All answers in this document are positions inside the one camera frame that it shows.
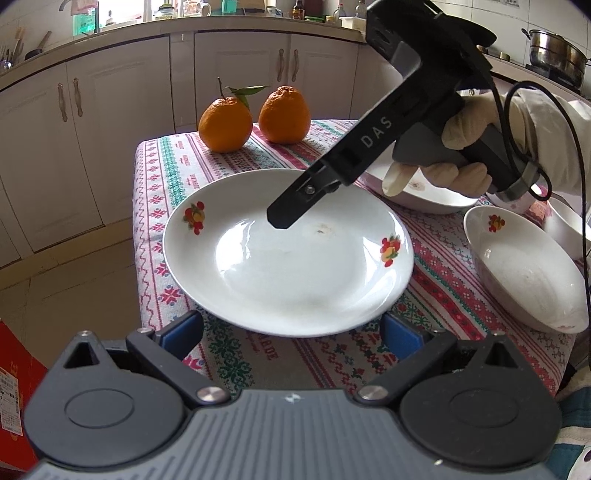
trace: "stainless steel pot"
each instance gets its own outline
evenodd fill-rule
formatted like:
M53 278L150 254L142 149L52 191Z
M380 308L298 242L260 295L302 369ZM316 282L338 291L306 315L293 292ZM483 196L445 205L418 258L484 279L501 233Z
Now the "stainless steel pot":
M544 30L521 31L531 40L530 63L534 67L551 68L575 88L581 87L587 58L560 35Z

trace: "floral plate decoration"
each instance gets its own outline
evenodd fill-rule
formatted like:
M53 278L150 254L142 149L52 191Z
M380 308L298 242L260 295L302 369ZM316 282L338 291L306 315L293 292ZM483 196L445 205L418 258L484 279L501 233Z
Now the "floral plate decoration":
M185 210L183 222L189 224L189 230L193 230L195 235L199 235L203 229L203 221L205 220L205 205L203 202L192 203L191 206Z
M394 259L398 256L400 250L400 235L390 235L389 238L382 239L382 248L379 252L382 254L382 262L384 267L389 267L394 263Z

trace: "cardboard box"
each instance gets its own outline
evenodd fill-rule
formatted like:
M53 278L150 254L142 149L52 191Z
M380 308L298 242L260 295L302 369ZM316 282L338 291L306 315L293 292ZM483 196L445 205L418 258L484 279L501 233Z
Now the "cardboard box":
M0 478L37 463L22 428L22 412L46 372L0 320Z

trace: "table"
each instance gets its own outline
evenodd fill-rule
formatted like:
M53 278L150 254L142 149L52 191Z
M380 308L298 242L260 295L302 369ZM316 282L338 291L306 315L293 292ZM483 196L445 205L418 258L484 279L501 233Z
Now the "table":
M214 154L198 133L139 145L135 156L134 245L141 319L159 329L197 306L175 284L164 262L166 220L182 200L221 177L257 168L306 168L352 125L313 121L303 142L268 143L258 127L240 151ZM481 203L487 203L483 197ZM574 335L536 332L516 322L481 285L464 235L463 213L427 215L389 204L413 241L410 284L391 311L414 324L445 328L462 339L503 330L556 393ZM241 388L334 388L352 392L396 363L381 343L378 321L325 338L278 338L247 332L202 311L203 340L184 360L235 392Z

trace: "black robotic gripper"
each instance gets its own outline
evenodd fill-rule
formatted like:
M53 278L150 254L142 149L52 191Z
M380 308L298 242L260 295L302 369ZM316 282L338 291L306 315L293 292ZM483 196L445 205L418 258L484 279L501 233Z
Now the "black robotic gripper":
M24 414L38 479L553 478L559 410L506 336L458 340L385 314L400 362L357 392L230 392L182 363L189 312L101 343L80 332Z

